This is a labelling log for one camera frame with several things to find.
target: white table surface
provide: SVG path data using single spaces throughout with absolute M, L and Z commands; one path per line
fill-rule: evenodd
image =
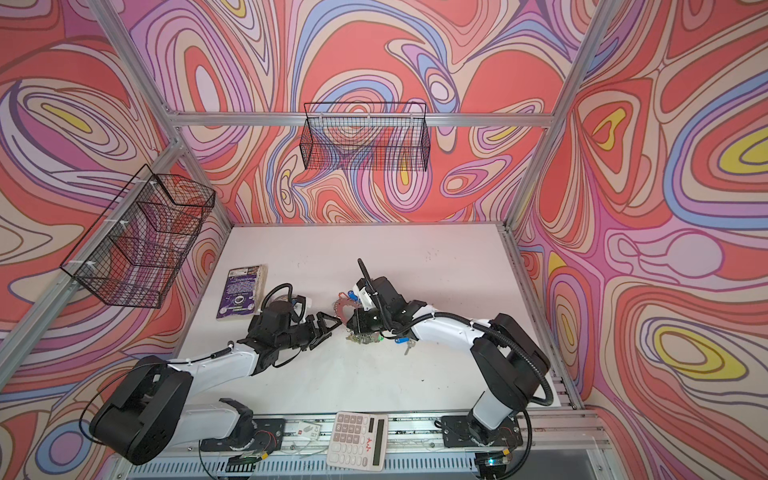
M 213 352 L 247 334 L 247 319 L 216 320 L 230 269 L 266 264 L 265 292 L 292 283 L 294 295 L 312 299 L 308 314 L 333 315 L 339 292 L 362 276 L 358 257 L 372 278 L 386 276 L 406 301 L 476 319 L 507 313 L 536 340 L 495 225 L 235 227 L 179 357 Z M 230 397 L 261 415 L 469 410 L 485 389 L 468 350 L 420 341 L 406 356 L 405 344 L 359 345 L 347 335 L 340 326 L 283 368 L 224 383 L 187 402 Z M 282 351 L 280 361 L 295 353 Z M 537 396 L 543 396 L 541 387 Z M 555 396 L 553 406 L 559 405 Z

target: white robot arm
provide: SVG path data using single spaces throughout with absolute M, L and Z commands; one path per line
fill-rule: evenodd
M 354 287 L 362 308 L 347 323 L 356 333 L 389 331 L 401 338 L 438 342 L 469 351 L 488 384 L 471 412 L 461 417 L 465 433 L 477 445 L 492 445 L 498 429 L 512 413 L 531 402 L 551 404 L 544 378 L 549 360 L 517 323 L 505 314 L 493 320 L 470 320 L 413 300 L 406 303 L 385 277 L 371 280 L 359 260 L 364 279 Z M 268 304 L 279 289 L 288 288 L 288 300 Z M 90 433 L 131 463 L 150 461 L 169 445 L 203 439 L 222 439 L 233 450 L 247 449 L 255 431 L 252 412 L 232 399 L 203 405 L 185 405 L 188 396 L 232 379 L 256 375 L 273 366 L 281 349 L 314 349 L 341 322 L 324 313 L 304 319 L 306 302 L 292 298 L 293 288 L 283 284 L 264 299 L 248 335 L 237 343 L 196 359 L 170 362 L 149 356 L 140 360 L 99 409 Z M 499 348 L 509 347 L 502 354 Z M 542 386 L 546 398 L 533 395 Z

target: small card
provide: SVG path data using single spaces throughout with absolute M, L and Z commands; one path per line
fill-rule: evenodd
M 261 297 L 265 276 L 265 265 L 230 270 L 216 318 L 253 315 Z
M 299 422 L 299 436 L 317 440 L 320 436 L 320 425 L 317 423 Z

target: basket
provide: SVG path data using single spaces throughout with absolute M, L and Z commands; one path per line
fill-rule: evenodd
M 299 147 L 305 170 L 426 171 L 422 102 L 305 103 Z
M 76 271 L 61 268 L 106 305 L 160 308 L 214 201 L 209 187 L 152 174 Z

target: psychedelic wall pattern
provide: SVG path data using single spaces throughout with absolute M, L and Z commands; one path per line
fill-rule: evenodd
M 427 171 L 382 172 L 304 170 L 296 127 L 184 129 L 234 223 L 502 221 L 541 132 L 458 127 Z
M 80 13 L 67 2 L 0 6 L 2 332 L 166 143 L 98 25 Z
M 0 45 L 5 338 L 74 242 L 166 141 L 81 2 L 3 3 Z M 224 231 L 208 219 L 161 309 L 104 306 L 75 294 L 0 393 L 0 478 L 98 477 L 110 452 L 81 437 L 80 410 L 136 358 L 170 354 Z
M 583 1 L 151 0 L 125 2 L 121 18 L 177 111 L 420 98 L 435 112 L 520 102 L 533 112 L 553 108 L 593 10 Z
M 768 476 L 768 4 L 625 2 L 515 238 L 632 478 Z
M 121 18 L 170 108 L 226 112 L 303 111 L 306 101 L 549 112 L 594 10 L 590 2 L 135 3 Z M 184 134 L 234 222 L 436 222 L 503 220 L 541 135 L 530 130 L 435 128 L 429 170 L 392 174 L 303 172 L 300 129 L 291 127 Z

